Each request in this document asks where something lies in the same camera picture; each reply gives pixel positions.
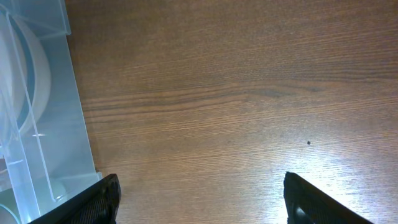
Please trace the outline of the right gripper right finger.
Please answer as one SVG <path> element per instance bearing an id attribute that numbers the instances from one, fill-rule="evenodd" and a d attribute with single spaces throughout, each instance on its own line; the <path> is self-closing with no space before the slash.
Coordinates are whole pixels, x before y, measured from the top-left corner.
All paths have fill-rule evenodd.
<path id="1" fill-rule="evenodd" d="M 293 172 L 285 174 L 284 200 L 288 224 L 371 223 Z"/>

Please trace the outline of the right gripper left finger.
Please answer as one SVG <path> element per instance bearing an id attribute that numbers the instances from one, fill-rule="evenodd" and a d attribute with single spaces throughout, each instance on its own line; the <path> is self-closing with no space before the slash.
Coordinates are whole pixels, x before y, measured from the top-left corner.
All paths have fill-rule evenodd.
<path id="1" fill-rule="evenodd" d="M 110 174 L 30 224 L 116 224 L 120 201 L 118 176 Z"/>

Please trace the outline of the clear plastic storage bin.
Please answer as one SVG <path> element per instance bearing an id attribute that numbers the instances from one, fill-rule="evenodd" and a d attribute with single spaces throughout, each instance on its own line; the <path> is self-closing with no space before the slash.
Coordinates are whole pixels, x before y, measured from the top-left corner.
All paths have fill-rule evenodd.
<path id="1" fill-rule="evenodd" d="M 25 134 L 17 123 L 26 89 L 14 17 L 40 40 L 51 72 L 45 111 Z M 1 205 L 19 223 L 45 215 L 101 179 L 70 58 L 70 32 L 64 1 L 1 2 Z"/>

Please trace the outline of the mint green plastic cup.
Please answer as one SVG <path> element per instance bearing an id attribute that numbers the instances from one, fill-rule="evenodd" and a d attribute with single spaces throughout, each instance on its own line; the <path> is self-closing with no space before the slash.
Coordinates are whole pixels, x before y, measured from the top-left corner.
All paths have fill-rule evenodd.
<path id="1" fill-rule="evenodd" d="M 15 214 L 4 205 L 0 205 L 0 221 L 1 224 L 19 224 Z"/>

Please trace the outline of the cream large bowl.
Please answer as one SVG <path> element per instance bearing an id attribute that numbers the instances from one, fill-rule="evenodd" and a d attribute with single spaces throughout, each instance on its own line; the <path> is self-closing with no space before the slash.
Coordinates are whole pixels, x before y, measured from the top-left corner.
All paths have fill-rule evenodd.
<path id="1" fill-rule="evenodd" d="M 45 111 L 50 96 L 51 72 L 48 58 L 40 40 L 22 19 L 14 17 L 14 21 L 27 42 L 34 74 L 34 93 L 31 103 L 33 118 L 31 115 L 27 115 L 19 129 L 21 134 L 25 134 L 32 129 L 34 123 L 40 119 Z"/>

